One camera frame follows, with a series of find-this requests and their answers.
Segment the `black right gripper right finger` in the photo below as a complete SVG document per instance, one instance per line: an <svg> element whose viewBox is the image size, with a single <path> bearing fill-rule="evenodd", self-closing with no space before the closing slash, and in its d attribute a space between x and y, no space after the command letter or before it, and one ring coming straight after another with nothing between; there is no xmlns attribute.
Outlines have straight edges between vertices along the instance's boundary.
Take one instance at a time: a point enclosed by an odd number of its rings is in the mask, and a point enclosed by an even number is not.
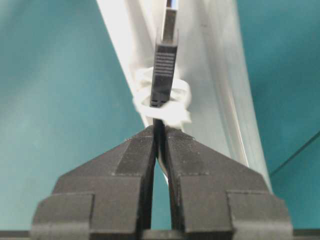
<svg viewBox="0 0 320 240"><path fill-rule="evenodd" d="M290 240L285 202L263 176L201 144L165 129L172 227L187 240Z"/></svg>

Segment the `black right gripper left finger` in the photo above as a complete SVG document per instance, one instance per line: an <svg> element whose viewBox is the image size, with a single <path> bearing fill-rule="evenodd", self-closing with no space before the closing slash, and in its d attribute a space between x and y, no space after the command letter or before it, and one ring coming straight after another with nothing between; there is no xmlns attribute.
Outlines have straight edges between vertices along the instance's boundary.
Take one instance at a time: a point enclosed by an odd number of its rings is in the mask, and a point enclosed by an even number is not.
<svg viewBox="0 0 320 240"><path fill-rule="evenodd" d="M61 175L37 206L33 240L136 240L151 227L154 129Z"/></svg>

